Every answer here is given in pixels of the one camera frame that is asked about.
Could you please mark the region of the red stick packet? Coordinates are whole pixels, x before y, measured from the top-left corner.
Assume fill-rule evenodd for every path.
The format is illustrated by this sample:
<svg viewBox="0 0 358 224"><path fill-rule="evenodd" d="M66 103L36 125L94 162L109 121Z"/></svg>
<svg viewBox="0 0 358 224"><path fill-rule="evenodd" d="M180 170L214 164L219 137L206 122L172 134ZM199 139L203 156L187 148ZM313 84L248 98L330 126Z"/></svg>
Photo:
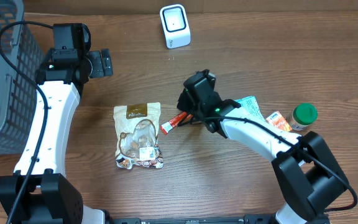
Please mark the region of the red stick packet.
<svg viewBox="0 0 358 224"><path fill-rule="evenodd" d="M160 125L160 130L167 135L171 130L177 127L181 122L189 121L193 116L183 111L180 114L173 117L171 120Z"/></svg>

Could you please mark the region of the beige snack pouch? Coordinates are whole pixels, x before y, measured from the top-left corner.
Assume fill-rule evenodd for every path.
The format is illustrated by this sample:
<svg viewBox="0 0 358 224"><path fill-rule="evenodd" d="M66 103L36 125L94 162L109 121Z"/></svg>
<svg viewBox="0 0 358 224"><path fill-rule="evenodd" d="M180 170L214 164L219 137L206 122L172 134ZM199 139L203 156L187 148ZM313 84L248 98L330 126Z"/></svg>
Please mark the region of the beige snack pouch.
<svg viewBox="0 0 358 224"><path fill-rule="evenodd" d="M158 145L160 114L159 102L114 107L118 167L163 167L163 156Z"/></svg>

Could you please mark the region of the teal tissue packet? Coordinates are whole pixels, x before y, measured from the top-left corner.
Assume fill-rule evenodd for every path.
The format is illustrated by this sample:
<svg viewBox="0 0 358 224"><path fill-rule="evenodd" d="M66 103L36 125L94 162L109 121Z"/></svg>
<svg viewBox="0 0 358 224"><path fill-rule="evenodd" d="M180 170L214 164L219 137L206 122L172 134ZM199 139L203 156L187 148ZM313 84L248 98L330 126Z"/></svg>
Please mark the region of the teal tissue packet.
<svg viewBox="0 0 358 224"><path fill-rule="evenodd" d="M260 108L255 96L247 96L245 98L236 100L236 102L244 107L252 116L255 116L257 119L265 122L265 118L260 112Z"/></svg>

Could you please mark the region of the orange small box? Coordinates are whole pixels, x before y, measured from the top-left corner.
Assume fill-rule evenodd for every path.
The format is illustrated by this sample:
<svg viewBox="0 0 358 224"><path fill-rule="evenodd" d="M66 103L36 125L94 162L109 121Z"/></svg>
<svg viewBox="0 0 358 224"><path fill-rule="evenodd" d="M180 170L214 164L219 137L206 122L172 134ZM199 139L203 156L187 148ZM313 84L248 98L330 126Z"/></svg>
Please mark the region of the orange small box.
<svg viewBox="0 0 358 224"><path fill-rule="evenodd" d="M272 126L283 131L289 132L292 130L287 120L282 116L279 111L273 112L270 116L266 117L265 120L266 122L268 122L268 124L271 124Z"/></svg>

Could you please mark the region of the green lid jar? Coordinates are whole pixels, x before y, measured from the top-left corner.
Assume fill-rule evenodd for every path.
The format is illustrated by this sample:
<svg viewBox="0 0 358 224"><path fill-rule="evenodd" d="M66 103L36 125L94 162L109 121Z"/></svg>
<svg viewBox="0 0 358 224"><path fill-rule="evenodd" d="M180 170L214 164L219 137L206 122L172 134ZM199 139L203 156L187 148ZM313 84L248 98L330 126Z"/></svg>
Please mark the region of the green lid jar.
<svg viewBox="0 0 358 224"><path fill-rule="evenodd" d="M318 111L311 103L302 103L287 116L287 122L294 131L302 131L318 118Z"/></svg>

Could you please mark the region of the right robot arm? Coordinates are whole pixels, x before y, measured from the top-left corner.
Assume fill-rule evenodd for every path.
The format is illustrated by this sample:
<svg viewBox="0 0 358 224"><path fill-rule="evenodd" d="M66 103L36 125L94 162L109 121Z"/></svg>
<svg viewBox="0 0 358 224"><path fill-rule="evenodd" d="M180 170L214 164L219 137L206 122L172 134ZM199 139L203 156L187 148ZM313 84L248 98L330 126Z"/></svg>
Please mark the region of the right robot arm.
<svg viewBox="0 0 358 224"><path fill-rule="evenodd" d="M355 190L322 136L304 136L257 119L238 102L222 100L214 90L216 77L208 69L188 78L177 108L192 115L209 132L238 141L268 160L277 178L284 206L272 215L245 215L244 223L329 223L328 212L354 208ZM350 205L330 205L350 191Z"/></svg>

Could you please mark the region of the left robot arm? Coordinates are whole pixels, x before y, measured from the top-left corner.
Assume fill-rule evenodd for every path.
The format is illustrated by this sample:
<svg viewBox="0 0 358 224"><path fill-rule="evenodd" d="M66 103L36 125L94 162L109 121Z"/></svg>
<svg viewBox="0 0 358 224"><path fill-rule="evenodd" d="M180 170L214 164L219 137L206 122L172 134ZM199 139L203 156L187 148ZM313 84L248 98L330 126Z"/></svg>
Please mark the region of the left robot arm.
<svg viewBox="0 0 358 224"><path fill-rule="evenodd" d="M25 149L14 173L0 176L0 203L8 223L112 223L106 210L87 207L65 177L68 135L83 87L93 77L89 58L91 33L82 23L54 24L54 46L35 78L29 78L6 56L0 30L0 55L37 91L38 104Z"/></svg>

